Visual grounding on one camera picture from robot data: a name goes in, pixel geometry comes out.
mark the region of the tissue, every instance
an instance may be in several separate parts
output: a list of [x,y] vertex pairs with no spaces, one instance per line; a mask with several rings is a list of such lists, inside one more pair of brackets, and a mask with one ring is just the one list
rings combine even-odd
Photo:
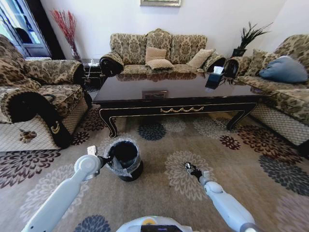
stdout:
[[223,67],[215,66],[215,67],[213,68],[213,73],[215,73],[215,74],[221,74],[222,71],[223,71]]

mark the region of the blue pillow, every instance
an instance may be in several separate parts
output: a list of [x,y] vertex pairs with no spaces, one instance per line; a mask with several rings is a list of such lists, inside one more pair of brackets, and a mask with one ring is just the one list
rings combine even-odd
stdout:
[[285,83],[299,83],[308,80],[305,67],[291,57],[283,56],[270,62],[266,69],[259,72],[260,77]]

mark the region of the table leg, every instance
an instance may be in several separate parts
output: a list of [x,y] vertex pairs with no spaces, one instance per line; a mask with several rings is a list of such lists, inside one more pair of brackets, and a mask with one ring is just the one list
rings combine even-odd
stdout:
[[239,111],[227,124],[226,128],[230,131],[233,130],[238,122],[240,122],[245,116],[247,116],[252,110],[255,109],[256,103],[248,105],[243,111]]
[[112,116],[108,114],[107,110],[100,109],[99,110],[100,117],[102,118],[103,122],[106,126],[110,129],[110,137],[115,138],[117,137],[117,127],[115,123],[112,121]]

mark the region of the potted plant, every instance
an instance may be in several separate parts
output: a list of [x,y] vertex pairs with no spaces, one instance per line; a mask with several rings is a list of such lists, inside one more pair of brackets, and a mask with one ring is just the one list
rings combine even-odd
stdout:
[[267,27],[269,27],[272,23],[263,26],[259,29],[255,29],[256,24],[252,26],[251,22],[249,22],[249,29],[242,28],[241,33],[241,44],[238,46],[238,48],[235,48],[233,51],[233,57],[241,57],[246,52],[246,46],[251,43],[256,37],[263,35],[265,33],[268,33],[269,31],[263,31]]

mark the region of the sofa armrest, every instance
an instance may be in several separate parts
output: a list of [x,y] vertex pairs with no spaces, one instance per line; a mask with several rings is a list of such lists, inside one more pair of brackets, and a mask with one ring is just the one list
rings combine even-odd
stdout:
[[212,73],[214,66],[224,66],[225,58],[223,55],[220,55],[214,52],[205,62],[203,65],[203,70],[206,73]]
[[124,70],[124,63],[116,52],[105,54],[100,59],[101,72],[106,77],[115,76]]
[[252,57],[232,57],[225,64],[225,76],[238,77],[243,76],[252,61]]
[[71,135],[55,107],[34,90],[0,87],[0,123],[13,124],[33,119],[36,115],[46,123],[57,146],[70,145]]
[[35,90],[21,89],[18,87],[0,87],[0,123],[14,123],[31,120],[35,114],[23,104],[14,101],[17,96],[38,94]]
[[27,75],[43,85],[80,84],[84,67],[76,60],[26,60]]

